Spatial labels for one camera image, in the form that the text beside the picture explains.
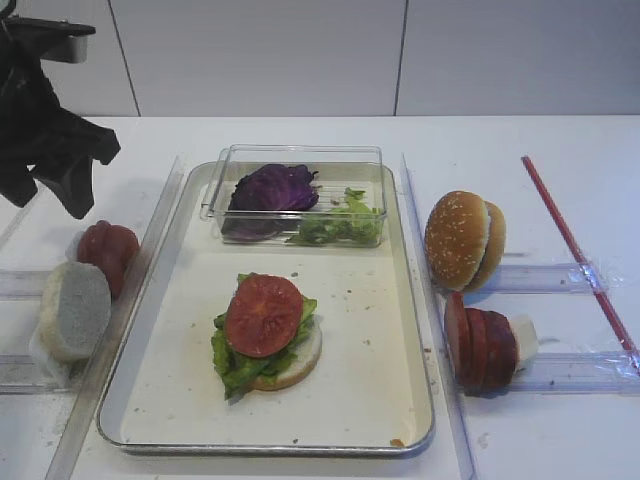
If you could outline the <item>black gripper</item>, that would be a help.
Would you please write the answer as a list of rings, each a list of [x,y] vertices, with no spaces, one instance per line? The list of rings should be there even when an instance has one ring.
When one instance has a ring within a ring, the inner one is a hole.
[[[1,8],[1,195],[31,198],[38,180],[73,218],[83,219],[94,206],[93,159],[109,165],[121,146],[113,129],[61,108],[41,59],[62,43],[65,31],[57,23],[12,18],[16,6],[8,1]],[[60,145],[86,155],[43,160],[36,143],[54,119]]]

